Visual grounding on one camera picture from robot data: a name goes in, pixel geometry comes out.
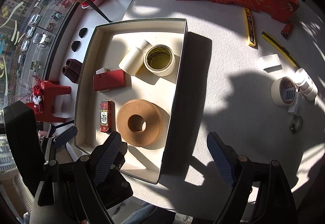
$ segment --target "blue textured pad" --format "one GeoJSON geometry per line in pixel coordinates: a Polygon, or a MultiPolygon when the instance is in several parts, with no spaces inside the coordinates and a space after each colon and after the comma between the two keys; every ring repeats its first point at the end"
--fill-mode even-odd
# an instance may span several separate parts
{"type": "Polygon", "coordinates": [[[105,180],[108,171],[121,148],[121,143],[121,135],[117,133],[95,166],[95,176],[93,178],[94,186],[98,186],[99,183],[102,183],[105,180]]]}
{"type": "Polygon", "coordinates": [[[230,164],[224,152],[222,151],[217,141],[213,138],[211,134],[208,134],[206,143],[209,152],[219,169],[222,179],[233,187],[234,183],[236,182],[233,166],[230,164]]]}

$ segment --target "white sticker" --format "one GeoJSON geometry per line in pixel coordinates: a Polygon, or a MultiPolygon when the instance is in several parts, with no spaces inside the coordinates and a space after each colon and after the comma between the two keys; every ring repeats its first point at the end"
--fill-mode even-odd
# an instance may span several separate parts
{"type": "Polygon", "coordinates": [[[107,124],[107,111],[100,112],[100,121],[102,124],[107,124]]]}

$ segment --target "window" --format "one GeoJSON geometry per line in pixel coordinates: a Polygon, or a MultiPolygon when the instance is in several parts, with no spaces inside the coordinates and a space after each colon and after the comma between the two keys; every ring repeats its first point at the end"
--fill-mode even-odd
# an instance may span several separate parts
{"type": "Polygon", "coordinates": [[[5,134],[0,134],[0,172],[12,169],[14,167],[16,167],[16,164],[11,155],[7,137],[5,134]]]}
{"type": "Polygon", "coordinates": [[[35,77],[43,77],[53,42],[72,6],[66,0],[5,0],[0,7],[0,171],[15,167],[3,134],[3,108],[18,100],[33,101],[35,77]],[[26,40],[29,45],[22,50],[26,40]]]}

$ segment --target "yellow box cutter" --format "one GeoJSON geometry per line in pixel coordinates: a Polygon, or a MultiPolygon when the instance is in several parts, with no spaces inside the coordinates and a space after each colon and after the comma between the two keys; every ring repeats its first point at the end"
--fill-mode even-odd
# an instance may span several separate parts
{"type": "Polygon", "coordinates": [[[290,53],[267,32],[262,32],[262,37],[268,41],[271,45],[273,45],[288,61],[294,66],[300,68],[300,65],[297,61],[290,55],[290,53]]]}
{"type": "Polygon", "coordinates": [[[254,47],[256,45],[255,42],[255,33],[253,26],[253,18],[251,16],[251,11],[247,8],[244,8],[244,20],[246,25],[246,33],[247,33],[247,45],[254,47]]]}

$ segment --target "brown tape roll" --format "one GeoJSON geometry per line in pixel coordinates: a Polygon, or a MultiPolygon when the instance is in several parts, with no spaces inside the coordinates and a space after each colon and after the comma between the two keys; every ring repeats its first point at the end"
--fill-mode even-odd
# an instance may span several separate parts
{"type": "Polygon", "coordinates": [[[163,119],[154,104],[135,99],[120,108],[116,117],[116,127],[128,144],[145,147],[158,139],[163,129],[163,119]]]}

